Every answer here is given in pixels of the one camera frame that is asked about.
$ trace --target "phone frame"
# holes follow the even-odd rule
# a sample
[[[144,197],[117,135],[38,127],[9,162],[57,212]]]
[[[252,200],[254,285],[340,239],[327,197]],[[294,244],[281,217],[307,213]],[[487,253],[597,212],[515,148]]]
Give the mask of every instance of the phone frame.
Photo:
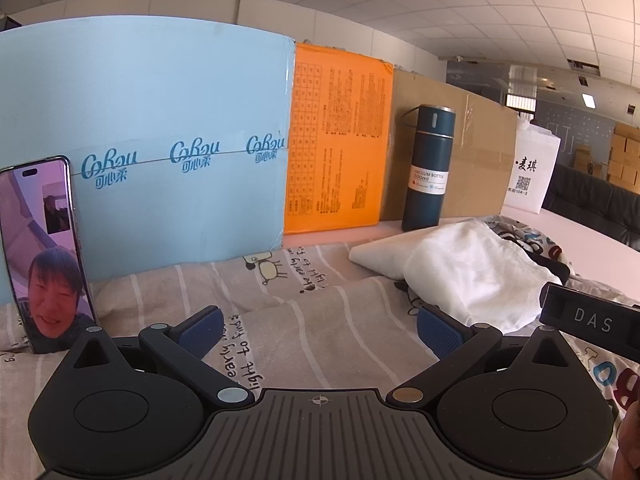
[[[21,168],[28,168],[30,166],[36,166],[37,164],[43,164],[45,162],[53,162],[56,160],[62,161],[65,167],[65,192],[66,192],[66,200],[69,206],[69,228],[71,229],[71,233],[74,239],[74,247],[76,248],[76,256],[78,257],[78,267],[80,267],[80,276],[82,277],[82,285],[84,286],[84,291],[86,292],[86,301],[89,304],[89,309],[91,313],[94,315],[94,323],[96,326],[100,326],[100,322],[98,320],[98,315],[95,312],[94,308],[94,300],[91,297],[91,290],[89,288],[89,283],[86,280],[86,275],[84,274],[84,265],[82,264],[82,254],[81,248],[82,245],[80,243],[80,238],[78,235],[78,228],[76,226],[76,208],[73,202],[73,195],[71,192],[71,161],[69,161],[68,157],[65,155],[51,155],[46,156],[44,158],[39,158],[38,160],[33,160],[31,162],[25,162],[23,164],[15,164],[14,166],[7,166],[5,168],[0,169],[0,174],[7,173],[9,171],[20,170]],[[33,349],[33,345],[31,344],[31,337],[27,333],[25,327],[25,320],[22,318],[22,313],[20,312],[20,307],[18,306],[18,298],[15,294],[14,282],[11,277],[11,270],[9,270],[9,262],[4,254],[4,238],[2,238],[2,222],[0,222],[0,251],[2,251],[2,258],[4,259],[4,268],[6,269],[7,277],[9,278],[9,284],[11,286],[11,294],[14,297],[14,307],[18,312],[18,318],[22,323],[22,327],[25,335],[27,336],[27,344],[31,349],[31,352],[36,354],[36,351]]]

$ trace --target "white cloth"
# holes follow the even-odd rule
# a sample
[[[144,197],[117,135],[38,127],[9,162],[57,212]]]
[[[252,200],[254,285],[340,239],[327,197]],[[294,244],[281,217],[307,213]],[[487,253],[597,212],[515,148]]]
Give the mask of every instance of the white cloth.
[[[560,283],[476,219],[359,245],[349,259],[393,280],[404,278],[421,300],[460,323],[485,322],[502,333],[533,322],[542,286]]]

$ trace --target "ribbed gray plate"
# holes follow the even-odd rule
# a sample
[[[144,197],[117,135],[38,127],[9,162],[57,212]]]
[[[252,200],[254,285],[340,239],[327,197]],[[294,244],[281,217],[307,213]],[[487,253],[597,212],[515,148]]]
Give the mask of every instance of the ribbed gray plate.
[[[373,390],[266,390],[249,409],[217,414],[183,457],[131,480],[500,478],[463,462],[425,416],[389,408]],[[565,478],[600,476],[585,470]],[[42,476],[67,479],[53,472]]]

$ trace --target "black leather sofa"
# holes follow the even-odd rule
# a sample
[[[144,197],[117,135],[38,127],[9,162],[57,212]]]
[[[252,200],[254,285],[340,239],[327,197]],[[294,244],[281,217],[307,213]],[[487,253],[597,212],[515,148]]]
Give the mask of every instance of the black leather sofa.
[[[640,251],[640,195],[634,192],[556,164],[542,207]]]

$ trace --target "person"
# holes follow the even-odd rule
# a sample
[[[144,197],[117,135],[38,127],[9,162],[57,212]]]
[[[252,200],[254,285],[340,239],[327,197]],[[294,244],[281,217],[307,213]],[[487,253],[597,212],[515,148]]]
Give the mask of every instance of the person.
[[[618,452],[611,480],[640,480],[640,413],[638,401],[626,410],[618,433]]]
[[[69,218],[65,210],[56,208],[56,198],[49,195],[44,199],[44,218],[47,223],[47,233],[69,231]]]
[[[24,320],[34,352],[68,349],[85,328],[95,325],[78,312],[83,294],[80,267],[69,250],[55,246],[36,255],[29,267],[29,312]]]

